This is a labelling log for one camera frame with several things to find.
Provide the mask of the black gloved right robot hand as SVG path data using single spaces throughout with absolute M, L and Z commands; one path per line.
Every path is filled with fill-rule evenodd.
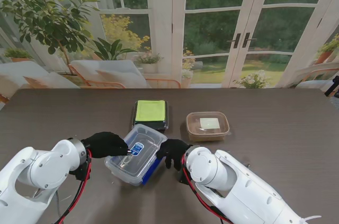
M 156 153 L 157 159 L 165 158 L 165 166 L 170 169 L 172 163 L 177 171 L 181 170 L 181 158 L 192 145 L 186 144 L 179 139 L 167 139 L 162 142 Z

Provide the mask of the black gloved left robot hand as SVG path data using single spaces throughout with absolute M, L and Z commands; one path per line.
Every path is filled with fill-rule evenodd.
M 91 153 L 92 158 L 126 156 L 130 153 L 126 142 L 112 132 L 98 132 L 81 142 L 85 149 Z

